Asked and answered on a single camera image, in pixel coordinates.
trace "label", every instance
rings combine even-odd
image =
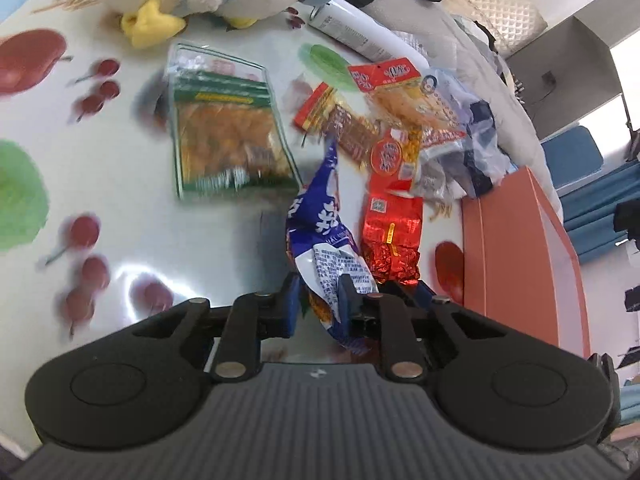
[[[338,278],[343,274],[351,276],[351,281],[359,294],[374,292],[374,280],[369,268],[356,254],[349,254],[328,244],[316,244],[313,247],[316,275],[322,287],[322,298],[331,307],[338,322]]]
[[[382,176],[391,176],[402,163],[402,148],[397,140],[387,137],[379,140],[371,150],[371,167]]]
[[[392,241],[394,241],[395,230],[396,230],[396,224],[391,222],[391,224],[389,224],[389,231],[386,232],[386,243],[390,244]]]
[[[247,82],[237,77],[195,73],[174,80],[177,102],[219,102],[270,107],[271,97],[266,83]]]
[[[325,17],[316,28],[372,61],[385,61],[392,57],[384,48],[333,16]]]
[[[422,148],[432,148],[452,140],[460,140],[466,137],[462,130],[431,130],[422,136]]]
[[[403,162],[398,171],[398,180],[412,180],[415,174],[415,164],[412,162]]]
[[[371,92],[379,86],[394,85],[420,78],[420,72],[405,57],[382,61],[378,64],[352,65],[348,69],[356,85],[363,92]]]
[[[261,65],[192,44],[176,44],[170,54],[167,72],[191,73],[199,70],[245,80],[265,81],[265,71]]]

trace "blue chair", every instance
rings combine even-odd
[[[602,154],[584,126],[543,141],[542,149],[556,189],[595,173],[603,164]]]

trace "cable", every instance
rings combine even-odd
[[[558,88],[558,83],[555,83],[555,84],[553,85],[553,87],[551,88],[551,90],[549,90],[549,92],[547,92],[547,93],[546,93],[544,96],[542,96],[540,99],[538,99],[538,100],[537,100],[537,101],[535,101],[535,102],[532,102],[532,103],[529,105],[529,107],[532,107],[533,105],[540,104],[540,103],[541,103],[542,101],[544,101],[547,97],[549,97],[549,96],[554,92],[554,90],[555,90],[556,88]],[[540,108],[542,108],[542,107],[538,107],[538,108],[536,109],[536,111],[535,111],[535,112],[533,112],[533,116],[531,117],[531,122],[533,122],[533,119],[535,119],[535,118],[536,118],[536,114],[540,111]]]

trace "ribbed gray surface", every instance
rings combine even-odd
[[[604,480],[624,473],[582,446],[554,455],[492,449],[439,415],[418,387],[371,365],[265,364],[215,388],[164,440],[119,453],[43,446],[15,480]]]

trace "orange box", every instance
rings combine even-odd
[[[591,354],[580,265],[529,168],[462,201],[465,307],[564,350]]]

